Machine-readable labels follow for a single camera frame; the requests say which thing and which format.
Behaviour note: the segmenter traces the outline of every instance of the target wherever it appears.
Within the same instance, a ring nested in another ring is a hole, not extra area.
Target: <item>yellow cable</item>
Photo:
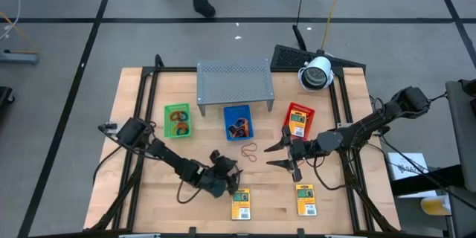
[[[13,27],[13,29],[16,30],[16,32],[22,36],[23,38],[25,38],[25,40],[27,40],[27,42],[30,43],[30,45],[32,45],[33,47],[35,48],[39,48],[39,46],[33,41],[31,40],[30,37],[28,37],[28,35],[26,35],[25,33],[22,32],[22,30],[20,30],[16,25],[14,25],[10,19],[3,13],[3,12],[0,12],[0,16],[2,16],[9,24],[11,27]],[[29,53],[29,54],[35,54],[35,53],[39,53],[38,51],[17,51],[19,53]]]
[[[334,0],[334,2],[332,3],[329,16],[327,17],[326,30],[324,31],[324,39],[322,40],[322,45],[321,45],[322,50],[324,49],[324,46],[326,45],[327,32],[329,31],[329,25],[330,25],[330,18],[332,18],[332,14],[334,13],[335,4],[337,4],[337,0]]]

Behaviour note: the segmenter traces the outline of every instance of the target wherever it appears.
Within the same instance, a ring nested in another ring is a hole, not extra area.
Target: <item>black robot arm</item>
[[[116,134],[117,138],[113,138],[107,133],[104,125],[99,126],[99,130],[115,143],[135,154],[162,160],[173,167],[183,182],[206,190],[215,198],[220,197],[225,190],[234,194],[238,189],[241,171],[237,168],[237,162],[220,155],[217,150],[214,150],[210,155],[210,160],[213,163],[212,167],[195,159],[182,158],[166,147],[164,142],[156,138],[149,123],[138,118],[128,119],[119,133]],[[228,175],[234,168],[237,171]]]
[[[283,127],[283,137],[265,152],[288,148],[288,159],[269,161],[268,164],[284,167],[292,172],[294,181],[300,181],[302,176],[296,161],[301,159],[322,157],[331,152],[347,151],[352,147],[362,147],[373,132],[384,129],[388,123],[397,118],[418,118],[430,109],[430,100],[419,88],[407,87],[396,93],[383,107],[367,117],[347,127],[330,129],[319,133],[315,140],[303,141],[291,139],[288,126]]]

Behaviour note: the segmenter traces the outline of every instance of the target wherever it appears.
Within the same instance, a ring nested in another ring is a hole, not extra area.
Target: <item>wooden tabletop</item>
[[[112,108],[111,120],[123,123],[132,116],[138,93],[140,68],[124,68],[120,76],[118,91]],[[345,81],[354,120],[359,120],[372,112],[367,86],[360,68],[345,68]],[[266,102],[247,103],[251,107],[254,138],[248,141],[226,141],[223,105],[207,106],[205,117],[200,115],[196,105],[196,73],[167,72],[158,75],[158,85],[152,120],[157,123],[155,132],[165,144],[181,157],[194,158],[211,165],[209,155],[217,149],[223,155],[238,160],[243,169],[240,187],[251,189],[251,220],[231,220],[231,197],[224,193],[215,199],[202,191],[193,201],[180,205],[176,201],[179,177],[173,168],[163,162],[146,159],[138,198],[134,231],[160,233],[187,233],[189,227],[197,227],[198,233],[256,233],[256,234],[296,234],[304,228],[307,234],[351,234],[347,194],[345,189],[326,190],[317,180],[311,167],[300,165],[302,184],[314,184],[317,216],[298,216],[295,184],[291,175],[280,167],[267,165],[270,160],[287,158],[286,150],[264,153],[263,150],[276,144],[281,138],[281,127],[291,101],[315,110],[310,138],[319,132],[331,129],[335,122],[329,90],[314,93],[305,92],[299,85],[296,73],[273,73],[274,106],[268,112]],[[145,113],[147,93],[145,90],[141,116]],[[340,88],[336,84],[342,120],[344,110]],[[164,106],[173,103],[189,103],[192,118],[190,138],[164,138]],[[240,154],[242,145],[254,142],[258,146],[257,161],[252,163]],[[370,143],[380,147],[377,138]],[[101,158],[116,147],[106,140]],[[122,150],[108,160],[97,174],[85,228],[94,225],[109,208],[118,194],[120,175],[126,151]],[[380,151],[366,146],[361,151],[361,161],[367,182],[369,197],[376,207],[395,228],[400,228],[395,204],[387,177],[383,155]],[[329,186],[344,183],[341,162],[337,153],[326,157],[318,168],[319,174]],[[188,199],[196,189],[184,184],[181,199]],[[361,202],[358,202],[359,222],[364,229]],[[121,226],[125,226],[129,199],[125,201]]]

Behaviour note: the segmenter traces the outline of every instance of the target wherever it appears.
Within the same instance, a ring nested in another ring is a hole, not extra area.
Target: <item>gray floor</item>
[[[22,16],[94,18],[101,0],[22,0]],[[299,0],[210,0],[218,17],[293,17]],[[462,18],[476,17],[476,0],[453,0]],[[332,0],[303,0],[301,15],[325,17]],[[16,0],[0,1],[16,14]],[[339,0],[335,17],[451,18],[443,0]],[[191,0],[109,0],[106,18],[195,18]],[[0,85],[17,101],[0,129],[0,234],[14,237],[48,153],[91,24],[20,24],[39,43],[37,66],[0,65]],[[103,137],[97,125],[109,119],[122,67],[193,66],[197,60],[272,58],[276,44],[297,47],[290,23],[102,24],[74,103],[31,235],[79,231],[89,204],[91,176]],[[476,25],[464,25],[473,40]],[[308,49],[321,43],[325,24],[300,24]],[[0,49],[27,43],[12,33]],[[332,24],[327,51],[367,64],[367,84],[388,100],[406,86],[429,97],[444,82],[475,78],[476,69],[454,24]],[[388,140],[406,152],[423,152],[427,164],[459,162],[445,100],[418,120],[392,123]],[[411,222],[402,220],[413,230]]]

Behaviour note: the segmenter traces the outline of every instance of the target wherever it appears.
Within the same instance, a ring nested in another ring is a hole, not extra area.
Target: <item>white label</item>
[[[317,215],[315,211],[315,205],[306,205],[306,216],[315,216]]]
[[[250,209],[249,208],[240,208],[239,209],[239,219],[250,219]]]
[[[304,137],[304,128],[295,127],[295,136]]]

